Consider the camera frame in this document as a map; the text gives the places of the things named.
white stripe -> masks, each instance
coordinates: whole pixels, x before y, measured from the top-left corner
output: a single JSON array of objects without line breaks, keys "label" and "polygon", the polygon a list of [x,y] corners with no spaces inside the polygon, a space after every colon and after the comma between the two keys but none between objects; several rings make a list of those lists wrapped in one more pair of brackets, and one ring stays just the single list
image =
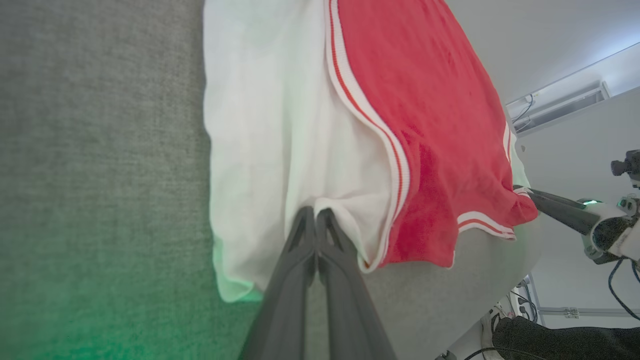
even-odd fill
[{"label": "white stripe", "polygon": [[[371,104],[367,100],[366,96],[362,92],[362,89],[358,85],[358,82],[351,71],[351,67],[349,66],[349,60],[347,58],[347,52],[344,45],[344,38],[342,36],[342,27],[340,26],[340,18],[338,13],[338,4],[337,0],[327,0],[328,4],[328,12],[325,16],[326,21],[326,56],[327,62],[329,64],[329,75],[331,77],[331,81],[344,104],[351,110],[355,117],[357,117],[363,124],[373,130],[382,140],[385,145],[385,149],[387,150],[388,160],[391,168],[391,185],[392,185],[392,196],[389,204],[389,212],[387,216],[387,221],[385,222],[384,228],[381,232],[381,241],[378,247],[377,256],[374,259],[373,263],[369,265],[369,268],[366,268],[364,265],[364,260],[359,256],[358,262],[360,263],[360,268],[363,272],[372,272],[379,264],[382,259],[387,255],[388,249],[388,238],[389,233],[391,232],[391,226],[393,225],[394,220],[398,216],[398,213],[402,210],[404,202],[406,200],[407,193],[409,191],[409,164],[404,154],[402,145],[400,141],[395,137],[393,132],[388,128],[386,123],[382,121],[380,116],[373,110]],[[360,107],[360,109],[367,114],[367,116],[373,121],[378,127],[374,126],[367,120],[356,108],[353,106],[351,101],[347,98],[346,93],[343,91],[340,82],[338,81],[336,69],[333,64],[333,54],[332,54],[332,44],[331,44],[331,17],[333,16],[333,35],[335,41],[335,55],[337,66],[340,70],[340,74],[342,76],[342,80],[349,90],[349,93],[353,97],[354,101]],[[393,151],[393,147],[396,148],[398,161],[396,161],[396,156]],[[398,188],[400,187],[400,175],[402,175],[403,183],[400,190],[400,198],[398,199]]]},{"label": "white stripe", "polygon": [[502,135],[502,146],[504,148],[504,154],[507,157],[507,161],[511,163],[509,160],[509,152],[511,151],[511,144],[509,143],[509,134],[511,134],[511,129],[509,128],[509,124],[504,122],[504,134]]},{"label": "white stripe", "polygon": [[469,221],[469,220],[480,220],[482,222],[487,223],[490,226],[493,226],[494,228],[496,228],[496,230],[502,231],[503,233],[513,234],[512,229],[498,224],[496,221],[494,221],[494,219],[486,216],[485,214],[479,211],[469,211],[468,213],[464,213],[458,216],[458,224],[462,224],[463,222]]},{"label": "white stripe", "polygon": [[480,229],[480,230],[484,230],[487,233],[494,235],[494,236],[498,236],[499,238],[503,238],[503,239],[514,239],[516,238],[515,234],[513,233],[498,233],[496,231],[494,231],[493,229],[491,229],[490,227],[486,227],[483,224],[480,224],[478,222],[470,222],[469,224],[466,224],[464,226],[461,226],[458,229],[458,234],[462,233],[463,231],[469,230],[469,229]]}]

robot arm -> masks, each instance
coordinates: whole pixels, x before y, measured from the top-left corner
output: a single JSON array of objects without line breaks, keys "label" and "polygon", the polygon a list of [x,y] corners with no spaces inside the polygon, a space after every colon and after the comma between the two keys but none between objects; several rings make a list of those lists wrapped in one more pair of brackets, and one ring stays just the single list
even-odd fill
[{"label": "robot arm", "polygon": [[[615,176],[628,173],[634,188],[640,185],[640,150],[628,151],[625,161],[612,161]],[[529,189],[531,200],[542,213],[582,235],[584,253],[596,264],[620,259],[640,262],[640,199],[622,197],[615,205],[592,199],[578,201]]]}]

cable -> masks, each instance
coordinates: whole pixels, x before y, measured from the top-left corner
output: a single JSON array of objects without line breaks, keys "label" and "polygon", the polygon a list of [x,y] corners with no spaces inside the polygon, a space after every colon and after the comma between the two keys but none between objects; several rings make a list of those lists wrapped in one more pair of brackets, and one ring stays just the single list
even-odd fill
[{"label": "cable", "polygon": [[527,310],[524,308],[524,306],[520,306],[520,312],[521,313],[525,313],[527,315],[527,320],[531,321],[531,316],[529,316],[529,313],[527,312]]},{"label": "cable", "polygon": [[631,261],[631,270],[633,270],[634,275],[636,276],[636,280],[640,282],[640,276],[638,276],[638,270],[636,269],[637,263],[635,261]]},{"label": "cable", "polygon": [[[529,292],[528,284],[524,284],[524,290],[527,292],[527,298],[529,298],[529,306],[531,306],[531,304],[533,304],[533,301],[531,300],[531,293]],[[533,315],[534,315],[533,322],[538,323],[538,310],[536,309],[535,311],[533,311],[533,307],[532,307],[531,311],[533,312]]]},{"label": "cable", "polygon": [[529,107],[528,107],[528,108],[527,108],[523,113],[519,114],[519,115],[518,115],[518,118],[517,118],[517,119],[515,119],[514,121],[512,121],[512,123],[514,123],[514,124],[515,124],[515,123],[516,123],[516,121],[518,121],[518,120],[522,119],[522,117],[524,116],[524,114],[526,114],[526,113],[527,113],[527,111],[529,111],[529,109],[531,109],[531,105],[533,105],[533,94],[529,94],[529,96],[531,96],[531,101],[529,101]]},{"label": "cable", "polygon": [[506,295],[507,300],[509,301],[509,307],[511,308],[511,312],[512,313],[516,313],[516,309],[513,308],[513,304],[511,303],[511,297],[509,296],[509,294]]},{"label": "cable", "polygon": [[514,295],[516,295],[517,297],[521,298],[522,300],[524,300],[524,301],[526,301],[526,302],[528,302],[528,303],[529,303],[529,305],[531,306],[531,311],[532,311],[533,313],[535,313],[535,314],[536,314],[536,315],[534,316],[534,319],[535,319],[535,320],[537,320],[537,319],[538,319],[538,308],[536,307],[536,305],[535,305],[535,304],[533,304],[531,301],[529,301],[529,300],[525,299],[525,297],[523,297],[522,295],[520,295],[520,294],[518,294],[518,293],[513,292],[513,290],[511,290],[511,293],[512,293],[512,294],[514,294]]},{"label": "cable", "polygon": [[467,356],[465,358],[465,360],[471,360],[474,356],[480,354],[481,352],[484,353],[485,351],[492,351],[492,350],[505,350],[505,351],[510,351],[510,352],[516,352],[518,354],[529,356],[531,359],[547,360],[544,357],[534,355],[534,354],[532,354],[530,352],[526,352],[526,351],[522,351],[522,350],[516,350],[514,348],[508,348],[508,347],[484,347],[484,348],[474,352],[473,354]]},{"label": "cable", "polygon": [[609,274],[609,290],[611,291],[611,295],[613,295],[614,298],[616,298],[616,300],[618,301],[618,303],[622,306],[622,308],[629,313],[629,315],[631,315],[632,318],[638,319],[640,320],[640,317],[638,317],[636,314],[634,314],[633,311],[631,311],[631,309],[629,309],[624,302],[622,302],[622,300],[620,300],[620,298],[617,296],[616,292],[613,291],[613,287],[611,286],[611,281],[613,280],[613,275],[616,274],[616,271],[618,271],[618,268],[620,267],[620,264],[622,264],[622,261],[624,261],[624,259],[620,259],[618,261],[618,263],[616,264],[616,266],[614,266],[613,270],[611,270],[611,274]]}]

air conditioner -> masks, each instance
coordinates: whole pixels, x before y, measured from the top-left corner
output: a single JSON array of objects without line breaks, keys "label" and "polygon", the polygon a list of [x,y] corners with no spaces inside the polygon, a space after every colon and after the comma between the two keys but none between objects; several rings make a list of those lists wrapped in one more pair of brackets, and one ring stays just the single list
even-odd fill
[{"label": "air conditioner", "polygon": [[574,92],[573,94],[549,102],[544,106],[533,109],[530,113],[526,113],[526,116],[515,121],[513,125],[515,126],[517,133],[523,133],[536,126],[546,124],[578,110],[584,109],[587,106],[607,100],[610,97],[607,83],[602,81],[578,92]]}]

